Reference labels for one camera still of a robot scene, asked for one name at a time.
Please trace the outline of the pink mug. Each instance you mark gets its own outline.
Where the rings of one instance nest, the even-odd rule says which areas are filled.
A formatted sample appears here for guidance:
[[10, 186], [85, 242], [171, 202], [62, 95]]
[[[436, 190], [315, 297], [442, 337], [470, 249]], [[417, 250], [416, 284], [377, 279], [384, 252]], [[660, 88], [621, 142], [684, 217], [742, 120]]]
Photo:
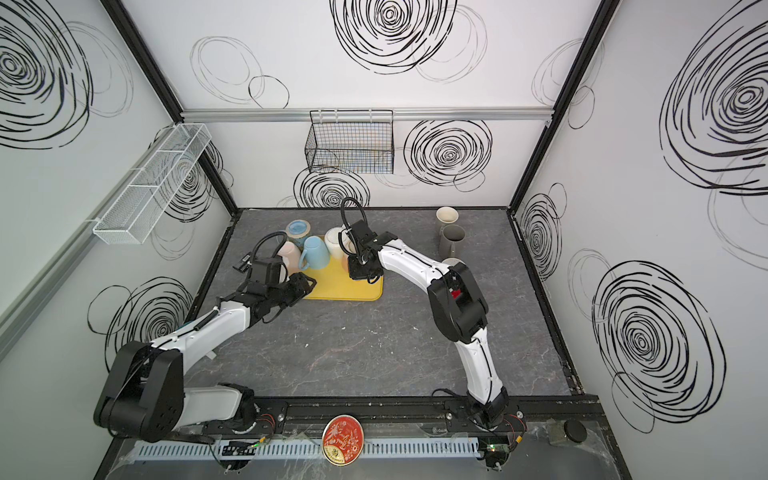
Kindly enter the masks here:
[[299, 260], [301, 256], [301, 250], [291, 241], [286, 241], [278, 250], [278, 255], [282, 258], [288, 275], [296, 273], [300, 270]]

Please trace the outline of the aluminium wall rail back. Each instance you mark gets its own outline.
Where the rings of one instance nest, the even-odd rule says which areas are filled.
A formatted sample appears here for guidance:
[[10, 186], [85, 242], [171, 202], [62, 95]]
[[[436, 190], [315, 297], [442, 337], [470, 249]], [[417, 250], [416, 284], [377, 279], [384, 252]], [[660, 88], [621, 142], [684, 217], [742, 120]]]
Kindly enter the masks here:
[[310, 121], [431, 121], [484, 120], [547, 121], [554, 110], [546, 106], [529, 107], [358, 107], [358, 108], [232, 108], [190, 109], [181, 113], [187, 122], [310, 122]]

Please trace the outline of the black corner frame post right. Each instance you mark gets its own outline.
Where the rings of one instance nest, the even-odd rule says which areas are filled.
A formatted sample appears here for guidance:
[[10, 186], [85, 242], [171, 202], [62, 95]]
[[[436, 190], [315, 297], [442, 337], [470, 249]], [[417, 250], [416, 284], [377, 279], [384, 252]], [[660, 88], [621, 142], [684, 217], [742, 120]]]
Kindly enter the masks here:
[[603, 0], [591, 21], [587, 33], [579, 47], [577, 55], [571, 65], [564, 85], [554, 103], [553, 114], [549, 124], [543, 129], [523, 175], [518, 183], [515, 193], [508, 207], [508, 212], [515, 214], [521, 207], [524, 196], [531, 186], [534, 177], [541, 166], [554, 137], [564, 120], [567, 110], [573, 100], [580, 82], [586, 75], [600, 42], [620, 5], [619, 0]]

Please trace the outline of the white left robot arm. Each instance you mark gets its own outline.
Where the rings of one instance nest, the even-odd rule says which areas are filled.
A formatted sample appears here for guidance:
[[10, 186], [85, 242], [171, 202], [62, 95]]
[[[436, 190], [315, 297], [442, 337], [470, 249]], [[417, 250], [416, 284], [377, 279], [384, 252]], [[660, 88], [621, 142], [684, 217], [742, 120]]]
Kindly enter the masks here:
[[284, 276], [282, 271], [280, 258], [259, 261], [206, 315], [149, 343], [122, 346], [97, 400], [95, 425], [146, 442], [181, 436], [186, 427], [210, 422], [236, 434], [250, 432], [260, 417], [252, 389], [233, 383], [187, 387], [184, 377], [219, 345], [277, 318], [317, 284], [303, 272]]

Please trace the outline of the white ribbed mug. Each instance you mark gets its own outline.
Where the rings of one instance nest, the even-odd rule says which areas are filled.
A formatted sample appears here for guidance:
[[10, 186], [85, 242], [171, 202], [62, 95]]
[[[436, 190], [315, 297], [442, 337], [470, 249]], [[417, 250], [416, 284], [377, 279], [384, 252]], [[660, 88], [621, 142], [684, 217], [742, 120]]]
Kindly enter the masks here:
[[353, 244], [345, 227], [333, 227], [324, 235], [324, 242], [332, 258], [346, 260], [353, 251]]

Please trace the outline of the black snack bar wrapper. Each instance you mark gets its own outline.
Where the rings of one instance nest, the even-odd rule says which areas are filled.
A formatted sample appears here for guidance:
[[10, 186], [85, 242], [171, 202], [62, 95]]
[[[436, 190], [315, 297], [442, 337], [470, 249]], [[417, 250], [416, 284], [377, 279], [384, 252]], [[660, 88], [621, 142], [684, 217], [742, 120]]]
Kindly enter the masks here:
[[250, 252], [246, 253], [246, 254], [245, 254], [245, 255], [244, 255], [242, 258], [241, 258], [241, 260], [239, 261], [239, 263], [238, 263], [238, 264], [235, 266], [235, 269], [236, 269], [237, 271], [241, 272], [241, 273], [245, 273], [245, 272], [246, 272], [246, 271], [247, 271], [247, 270], [250, 268], [250, 266], [251, 266], [251, 262], [250, 262], [250, 260], [251, 260], [251, 257], [252, 257], [252, 255], [251, 255], [251, 253], [250, 253]]

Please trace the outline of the large grey-beige mug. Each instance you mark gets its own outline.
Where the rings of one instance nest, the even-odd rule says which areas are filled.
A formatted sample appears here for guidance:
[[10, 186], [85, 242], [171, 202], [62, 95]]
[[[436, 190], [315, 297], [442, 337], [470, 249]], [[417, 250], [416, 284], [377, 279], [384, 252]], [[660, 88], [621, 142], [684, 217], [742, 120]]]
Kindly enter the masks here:
[[465, 240], [466, 231], [462, 226], [456, 224], [443, 226], [439, 238], [439, 256], [443, 260], [448, 258], [459, 258]]

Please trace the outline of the black corner frame post left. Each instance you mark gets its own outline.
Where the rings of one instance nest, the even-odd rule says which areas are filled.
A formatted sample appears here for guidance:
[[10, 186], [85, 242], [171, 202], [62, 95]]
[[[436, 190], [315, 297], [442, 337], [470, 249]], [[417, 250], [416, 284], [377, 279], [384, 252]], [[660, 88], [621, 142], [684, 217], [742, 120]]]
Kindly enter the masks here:
[[[150, 52], [138, 27], [134, 23], [123, 2], [120, 0], [101, 0], [100, 3], [129, 48], [171, 120], [174, 123], [181, 123], [183, 121], [183, 107], [164, 74], [161, 72], [158, 63]], [[218, 194], [227, 212], [232, 217], [235, 217], [239, 213], [239, 208], [229, 192], [229, 189], [225, 186], [222, 177], [214, 167], [212, 157], [208, 153], [203, 153], [199, 163], [202, 165], [203, 172], [213, 186], [214, 191]]]

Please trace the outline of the light blue mug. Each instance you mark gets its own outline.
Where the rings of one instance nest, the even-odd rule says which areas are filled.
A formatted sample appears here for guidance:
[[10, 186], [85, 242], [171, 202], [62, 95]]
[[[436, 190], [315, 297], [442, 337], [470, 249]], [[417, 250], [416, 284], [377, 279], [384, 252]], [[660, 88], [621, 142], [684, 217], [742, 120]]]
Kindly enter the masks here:
[[304, 248], [299, 257], [300, 271], [322, 270], [330, 263], [330, 253], [323, 239], [310, 236], [304, 241]]

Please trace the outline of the small grey mug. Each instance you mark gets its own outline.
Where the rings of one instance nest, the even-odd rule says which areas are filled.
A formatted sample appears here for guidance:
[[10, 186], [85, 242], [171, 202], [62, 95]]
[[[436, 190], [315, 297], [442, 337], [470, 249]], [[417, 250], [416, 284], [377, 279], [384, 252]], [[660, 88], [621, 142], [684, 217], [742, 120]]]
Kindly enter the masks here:
[[443, 206], [436, 210], [436, 231], [440, 233], [444, 227], [455, 224], [460, 217], [458, 210], [453, 207]]

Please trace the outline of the blue butterfly mug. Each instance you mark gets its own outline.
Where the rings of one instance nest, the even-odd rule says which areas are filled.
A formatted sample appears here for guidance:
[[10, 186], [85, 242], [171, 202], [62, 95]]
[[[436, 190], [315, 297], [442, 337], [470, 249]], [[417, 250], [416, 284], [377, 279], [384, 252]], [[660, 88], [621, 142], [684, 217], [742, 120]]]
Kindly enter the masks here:
[[291, 243], [303, 249], [305, 241], [311, 236], [311, 225], [306, 220], [296, 219], [286, 226], [285, 232]]

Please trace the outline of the aluminium wall rail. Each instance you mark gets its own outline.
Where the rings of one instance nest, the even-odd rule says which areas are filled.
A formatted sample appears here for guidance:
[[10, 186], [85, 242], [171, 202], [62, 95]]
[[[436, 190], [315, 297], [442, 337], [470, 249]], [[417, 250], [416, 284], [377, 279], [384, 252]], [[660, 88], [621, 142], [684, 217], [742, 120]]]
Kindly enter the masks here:
[[529, 107], [358, 107], [358, 108], [232, 108], [190, 109], [181, 113], [187, 122], [310, 122], [310, 121], [431, 121], [484, 120], [547, 121], [554, 110], [546, 106]]
[[149, 151], [161, 141], [166, 140], [176, 126], [177, 124], [171, 123], [158, 131], [156, 139], [149, 144], [136, 164], [86, 216], [66, 242], [1, 314], [1, 361], [4, 361], [13, 351], [51, 299], [56, 296], [62, 285], [93, 248], [95, 242], [93, 226], [118, 201], [132, 177], [143, 169], [149, 160]]

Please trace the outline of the black corner frame post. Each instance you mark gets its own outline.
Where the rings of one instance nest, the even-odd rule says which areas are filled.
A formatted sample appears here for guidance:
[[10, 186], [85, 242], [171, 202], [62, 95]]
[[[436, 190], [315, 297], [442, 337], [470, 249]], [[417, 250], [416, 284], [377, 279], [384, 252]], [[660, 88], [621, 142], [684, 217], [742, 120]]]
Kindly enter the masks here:
[[[129, 48], [171, 120], [174, 123], [181, 123], [183, 121], [183, 107], [164, 74], [161, 72], [158, 63], [150, 52], [138, 27], [134, 23], [123, 2], [120, 0], [101, 0], [100, 3]], [[222, 177], [214, 167], [212, 157], [208, 153], [203, 153], [199, 163], [202, 165], [203, 172], [213, 186], [214, 191], [218, 194], [227, 212], [232, 217], [235, 217], [239, 213], [239, 208], [229, 192], [229, 189], [225, 186]]]
[[600, 42], [620, 5], [619, 0], [603, 0], [591, 21], [587, 33], [579, 47], [577, 55], [571, 65], [564, 85], [554, 103], [553, 114], [549, 124], [543, 129], [523, 175], [518, 183], [515, 193], [508, 207], [508, 212], [515, 214], [521, 207], [524, 196], [531, 186], [534, 177], [541, 166], [554, 137], [564, 120], [567, 110], [573, 100], [580, 82], [586, 75]]

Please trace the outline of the aluminium wall rail left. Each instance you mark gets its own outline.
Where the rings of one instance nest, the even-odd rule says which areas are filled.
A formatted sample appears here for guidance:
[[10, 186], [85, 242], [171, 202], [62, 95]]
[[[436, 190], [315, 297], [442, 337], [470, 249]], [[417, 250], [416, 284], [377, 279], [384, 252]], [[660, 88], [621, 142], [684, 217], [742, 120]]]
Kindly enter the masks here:
[[1, 361], [4, 361], [13, 351], [51, 299], [56, 296], [62, 285], [93, 248], [95, 242], [93, 226], [118, 201], [132, 177], [143, 169], [149, 160], [149, 151], [161, 141], [166, 140], [176, 126], [177, 124], [171, 123], [158, 131], [156, 139], [149, 144], [136, 164], [86, 216], [66, 242], [1, 314]]

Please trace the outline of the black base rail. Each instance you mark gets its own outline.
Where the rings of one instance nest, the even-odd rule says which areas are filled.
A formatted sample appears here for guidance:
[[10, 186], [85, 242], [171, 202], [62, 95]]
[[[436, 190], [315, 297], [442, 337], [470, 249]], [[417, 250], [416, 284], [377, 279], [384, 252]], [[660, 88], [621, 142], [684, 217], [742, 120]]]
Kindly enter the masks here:
[[246, 402], [257, 415], [275, 423], [281, 433], [288, 424], [328, 422], [348, 414], [365, 423], [437, 423], [450, 431], [481, 432], [509, 427], [519, 432], [527, 421], [549, 418], [579, 420], [602, 417], [594, 395], [513, 397], [497, 414], [488, 416], [469, 397], [254, 397]]

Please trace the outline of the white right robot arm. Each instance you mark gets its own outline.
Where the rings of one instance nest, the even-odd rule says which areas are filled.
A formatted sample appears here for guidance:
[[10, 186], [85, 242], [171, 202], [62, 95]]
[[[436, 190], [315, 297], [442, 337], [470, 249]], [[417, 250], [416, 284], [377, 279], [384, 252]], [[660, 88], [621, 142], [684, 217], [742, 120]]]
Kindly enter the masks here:
[[432, 260], [389, 232], [377, 234], [364, 219], [345, 224], [339, 239], [353, 245], [343, 249], [352, 279], [373, 280], [389, 271], [426, 293], [437, 329], [457, 348], [470, 418], [485, 429], [498, 425], [509, 396], [490, 352], [488, 303], [469, 268]]

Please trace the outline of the yellow plastic tray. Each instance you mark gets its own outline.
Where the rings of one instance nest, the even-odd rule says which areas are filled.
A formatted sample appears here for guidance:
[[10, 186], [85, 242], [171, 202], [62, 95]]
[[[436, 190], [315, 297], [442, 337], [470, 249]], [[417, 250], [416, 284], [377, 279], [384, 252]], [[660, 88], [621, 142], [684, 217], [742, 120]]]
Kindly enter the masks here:
[[308, 300], [363, 301], [378, 300], [383, 294], [384, 279], [369, 283], [366, 279], [353, 280], [345, 270], [346, 259], [330, 258], [329, 264], [320, 270], [308, 268], [304, 271], [316, 281]]

